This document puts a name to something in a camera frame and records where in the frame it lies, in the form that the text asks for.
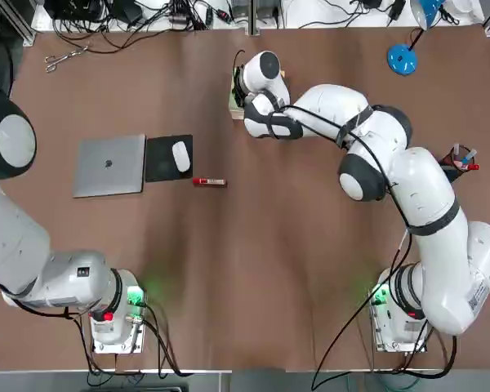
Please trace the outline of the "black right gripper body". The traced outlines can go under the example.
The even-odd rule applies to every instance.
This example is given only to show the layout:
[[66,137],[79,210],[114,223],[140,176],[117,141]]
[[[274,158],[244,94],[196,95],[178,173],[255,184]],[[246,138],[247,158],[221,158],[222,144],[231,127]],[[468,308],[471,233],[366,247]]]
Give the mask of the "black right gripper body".
[[243,107],[248,96],[248,89],[243,81],[244,65],[240,65],[234,69],[233,76],[233,97],[238,107]]

